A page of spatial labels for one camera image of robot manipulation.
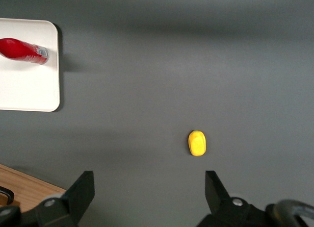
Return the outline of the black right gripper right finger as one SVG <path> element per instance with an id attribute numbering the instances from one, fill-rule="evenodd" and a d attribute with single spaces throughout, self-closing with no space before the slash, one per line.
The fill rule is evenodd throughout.
<path id="1" fill-rule="evenodd" d="M 268 227 L 266 213 L 242 198 L 231 197 L 215 171 L 206 171 L 205 197 L 210 214 L 200 227 Z"/>

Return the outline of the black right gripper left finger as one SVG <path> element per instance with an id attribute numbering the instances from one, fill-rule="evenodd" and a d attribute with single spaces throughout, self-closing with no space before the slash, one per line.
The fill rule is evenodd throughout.
<path id="1" fill-rule="evenodd" d="M 23 213 L 21 226 L 77 227 L 94 196 L 94 173 L 85 171 L 61 197 L 45 199 Z"/>

